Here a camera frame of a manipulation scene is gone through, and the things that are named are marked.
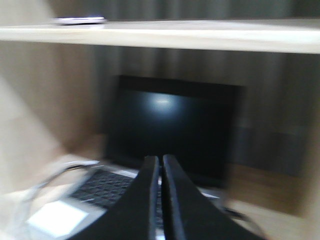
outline laptop screen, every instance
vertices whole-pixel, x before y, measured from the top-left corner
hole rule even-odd
[[[105,157],[140,167],[144,156],[175,155],[199,185],[224,187],[240,87],[120,76]]]

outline cable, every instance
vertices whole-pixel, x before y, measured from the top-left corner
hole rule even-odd
[[[245,221],[245,222],[251,224],[252,228],[255,229],[259,233],[260,237],[267,240],[267,236],[265,235],[262,228],[247,215],[240,213],[238,211],[235,211],[235,210],[228,208],[228,207],[223,207],[222,211],[225,212],[227,215],[229,215],[231,218],[242,220],[242,221]]]
[[[18,229],[20,231],[23,231],[23,230],[24,230],[24,232],[26,231],[27,234],[28,234],[27,238],[29,240],[32,240],[32,236],[31,236],[31,234],[29,232],[29,228],[26,226],[26,221],[27,221],[27,219],[29,217],[29,214],[30,214],[30,209],[31,209],[32,202],[36,198],[36,196],[39,194],[39,192],[45,186],[50,184],[53,180],[55,180],[56,178],[58,178],[59,176],[61,176],[65,172],[68,172],[70,170],[75,170],[75,169],[82,169],[82,168],[87,169],[87,168],[99,163],[99,161],[95,161],[95,160],[79,161],[79,162],[80,162],[79,164],[67,166],[64,169],[59,170],[58,172],[56,172],[52,176],[48,177],[43,182],[31,187],[29,193],[26,195],[26,197],[21,201],[20,205],[17,207],[16,213],[14,214],[15,217],[13,219],[16,219],[17,216],[18,216],[18,219],[16,219],[14,224],[18,222]]]

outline laptop keyboard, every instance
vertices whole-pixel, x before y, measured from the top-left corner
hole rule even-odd
[[[120,199],[133,180],[134,178],[128,176],[99,169],[69,197],[108,210]],[[156,226],[157,228],[163,229],[160,188],[159,185],[156,206]]]

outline phone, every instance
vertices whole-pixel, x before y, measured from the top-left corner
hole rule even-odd
[[[58,17],[53,19],[54,24],[58,25],[84,25],[84,24],[104,24],[108,20],[103,16],[93,17]]]

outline white shelf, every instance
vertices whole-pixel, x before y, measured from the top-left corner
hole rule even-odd
[[[320,54],[320,19],[107,22],[0,27],[1,41]]]

